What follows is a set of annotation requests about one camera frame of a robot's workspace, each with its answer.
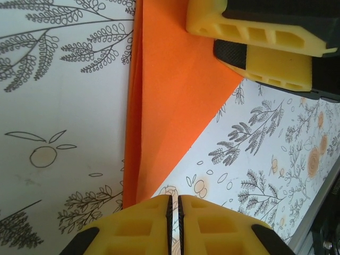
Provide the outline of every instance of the fruit illustration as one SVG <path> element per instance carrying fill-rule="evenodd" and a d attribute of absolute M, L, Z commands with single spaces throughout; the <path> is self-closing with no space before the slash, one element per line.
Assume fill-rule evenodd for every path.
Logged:
<path fill-rule="evenodd" d="M 5 135 L 48 144 L 34 149 L 29 157 L 31 164 L 34 167 L 45 168 L 53 164 L 53 162 L 56 160 L 58 156 L 58 150 L 69 150 L 76 148 L 76 146 L 72 144 L 61 144 L 56 147 L 53 146 L 52 143 L 56 142 L 65 132 L 66 130 L 56 133 L 48 141 L 42 137 L 27 132 L 9 132 Z"/>

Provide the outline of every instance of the orange paper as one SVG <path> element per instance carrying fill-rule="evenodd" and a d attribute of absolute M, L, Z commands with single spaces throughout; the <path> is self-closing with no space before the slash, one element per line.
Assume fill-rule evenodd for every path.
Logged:
<path fill-rule="evenodd" d="M 212 39 L 186 32 L 187 5 L 137 1 L 124 207 L 155 193 L 242 79 L 214 58 Z"/>

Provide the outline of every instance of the table surface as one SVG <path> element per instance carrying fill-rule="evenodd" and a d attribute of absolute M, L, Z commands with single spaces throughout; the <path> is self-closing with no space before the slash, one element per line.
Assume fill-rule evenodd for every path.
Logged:
<path fill-rule="evenodd" d="M 57 254 L 122 207 L 134 0 L 92 3 L 0 0 L 1 254 Z M 178 194 L 207 199 L 289 242 L 339 157 L 339 116 L 244 80 L 155 195 L 175 213 Z"/>

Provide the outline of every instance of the yellow plastic part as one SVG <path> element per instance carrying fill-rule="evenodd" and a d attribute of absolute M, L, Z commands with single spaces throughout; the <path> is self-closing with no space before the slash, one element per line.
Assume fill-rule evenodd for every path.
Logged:
<path fill-rule="evenodd" d="M 97 227 L 99 233 L 84 255 L 168 254 L 168 201 L 159 195 L 87 225 L 82 230 Z"/>
<path fill-rule="evenodd" d="M 227 19 L 227 0 L 189 0 L 186 29 L 189 33 L 271 49 L 322 57 L 337 48 L 296 25 Z"/>
<path fill-rule="evenodd" d="M 182 195 L 185 255 L 269 255 L 251 229 L 266 223 L 205 200 Z"/>
<path fill-rule="evenodd" d="M 222 63 L 253 81 L 292 91 L 312 89 L 311 56 L 248 45 L 245 70 Z"/>

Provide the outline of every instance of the orange sheet edge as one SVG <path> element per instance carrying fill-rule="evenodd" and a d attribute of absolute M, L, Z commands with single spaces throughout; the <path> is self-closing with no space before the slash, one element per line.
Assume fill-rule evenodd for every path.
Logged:
<path fill-rule="evenodd" d="M 156 192 L 242 79 L 214 58 L 212 39 L 185 31 L 188 0 L 140 2 L 137 4 L 142 4 L 143 9 L 137 6 L 134 27 L 142 28 L 138 37 L 142 41 L 138 51 L 142 50 L 142 54 L 136 53 L 135 33 L 132 58 L 137 60 L 139 56 L 142 70 L 132 60 L 135 68 L 131 67 L 131 72 L 135 74 L 130 75 L 130 91 L 132 85 L 135 91 L 137 84 L 142 91 L 138 103 L 129 91 L 124 207 Z M 138 73 L 142 74 L 140 83 Z M 133 114 L 130 104 L 141 114 Z M 138 121 L 139 138 L 131 128 Z"/>

